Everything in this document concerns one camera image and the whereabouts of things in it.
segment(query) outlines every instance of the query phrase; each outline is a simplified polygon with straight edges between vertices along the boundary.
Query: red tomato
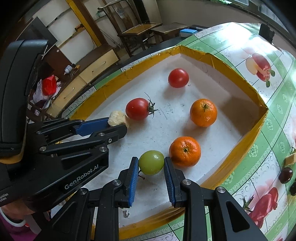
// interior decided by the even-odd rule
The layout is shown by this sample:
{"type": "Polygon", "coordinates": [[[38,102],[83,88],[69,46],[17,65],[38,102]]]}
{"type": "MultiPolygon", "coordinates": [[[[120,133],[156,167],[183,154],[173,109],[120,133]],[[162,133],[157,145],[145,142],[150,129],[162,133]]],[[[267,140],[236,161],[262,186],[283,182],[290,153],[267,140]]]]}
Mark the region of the red tomato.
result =
{"type": "Polygon", "coordinates": [[[174,88],[182,88],[187,85],[189,81],[188,73],[181,68],[177,68],[171,71],[168,76],[168,83],[174,88]]]}
{"type": "Polygon", "coordinates": [[[153,114],[157,111],[154,107],[155,103],[152,104],[150,98],[149,102],[143,98],[136,98],[131,100],[126,105],[126,115],[136,121],[145,119],[148,115],[153,114]]]}

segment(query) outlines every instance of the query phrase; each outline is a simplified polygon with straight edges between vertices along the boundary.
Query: white tray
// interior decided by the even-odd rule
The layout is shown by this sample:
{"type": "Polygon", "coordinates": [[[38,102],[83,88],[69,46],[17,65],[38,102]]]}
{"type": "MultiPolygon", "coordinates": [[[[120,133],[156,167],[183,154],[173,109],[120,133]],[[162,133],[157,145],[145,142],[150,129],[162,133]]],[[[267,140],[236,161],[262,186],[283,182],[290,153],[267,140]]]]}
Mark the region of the white tray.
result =
{"type": "MultiPolygon", "coordinates": [[[[201,159],[183,172],[186,178],[201,184],[217,170],[258,119],[258,107],[231,80],[203,62],[177,54],[124,85],[87,120],[107,117],[114,110],[125,111],[130,100],[147,99],[145,92],[159,111],[155,112],[154,118],[150,115],[144,121],[131,121],[127,135],[108,146],[109,168],[85,185],[89,190],[101,188],[116,179],[121,170],[129,167],[133,156],[139,158],[148,150],[158,150],[168,156],[169,146],[179,136],[191,136],[200,143],[201,159]],[[188,72],[186,87],[174,89],[169,86],[168,75],[175,68],[188,72]],[[217,120],[208,128],[197,127],[189,118],[192,103],[200,98],[207,98],[217,106],[217,120]]],[[[138,178],[136,197],[128,209],[128,218],[124,218],[123,210],[119,209],[119,227],[141,221],[170,206],[163,171],[145,176],[145,180],[138,178]]]]}

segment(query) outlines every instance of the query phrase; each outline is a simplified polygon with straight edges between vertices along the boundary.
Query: person's hand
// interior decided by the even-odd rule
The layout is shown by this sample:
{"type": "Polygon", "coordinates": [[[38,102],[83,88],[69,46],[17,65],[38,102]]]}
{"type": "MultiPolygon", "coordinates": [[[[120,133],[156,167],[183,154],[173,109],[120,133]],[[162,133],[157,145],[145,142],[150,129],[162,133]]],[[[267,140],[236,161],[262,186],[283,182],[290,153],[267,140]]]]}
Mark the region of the person's hand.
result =
{"type": "Polygon", "coordinates": [[[1,207],[4,214],[13,220],[24,220],[25,215],[33,214],[22,200],[17,200],[1,207]]]}

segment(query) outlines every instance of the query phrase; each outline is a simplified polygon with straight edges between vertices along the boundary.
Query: cheese piece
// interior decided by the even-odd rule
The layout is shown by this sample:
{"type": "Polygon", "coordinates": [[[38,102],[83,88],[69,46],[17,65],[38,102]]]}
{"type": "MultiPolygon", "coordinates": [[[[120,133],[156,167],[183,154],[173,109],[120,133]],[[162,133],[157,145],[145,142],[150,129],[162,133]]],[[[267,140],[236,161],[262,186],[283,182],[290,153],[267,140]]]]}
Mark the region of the cheese piece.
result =
{"type": "Polygon", "coordinates": [[[120,124],[125,124],[129,128],[128,117],[120,110],[112,111],[108,119],[108,124],[110,126],[117,126],[120,124]]]}
{"type": "Polygon", "coordinates": [[[285,166],[293,165],[294,163],[296,163],[296,153],[293,153],[285,158],[285,166]]]}

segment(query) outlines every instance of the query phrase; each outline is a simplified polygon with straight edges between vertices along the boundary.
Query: orange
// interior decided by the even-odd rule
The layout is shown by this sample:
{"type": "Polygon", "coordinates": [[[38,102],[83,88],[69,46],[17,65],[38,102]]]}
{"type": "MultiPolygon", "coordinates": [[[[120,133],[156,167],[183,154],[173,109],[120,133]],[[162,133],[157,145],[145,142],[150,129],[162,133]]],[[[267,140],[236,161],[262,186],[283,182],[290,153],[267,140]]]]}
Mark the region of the orange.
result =
{"type": "Polygon", "coordinates": [[[217,108],[210,100],[199,99],[191,106],[190,119],[198,126],[208,127],[217,119],[217,108]]]}
{"type": "Polygon", "coordinates": [[[200,159],[200,145],[192,137],[178,137],[170,146],[172,162],[180,167],[193,167],[200,159]]]}

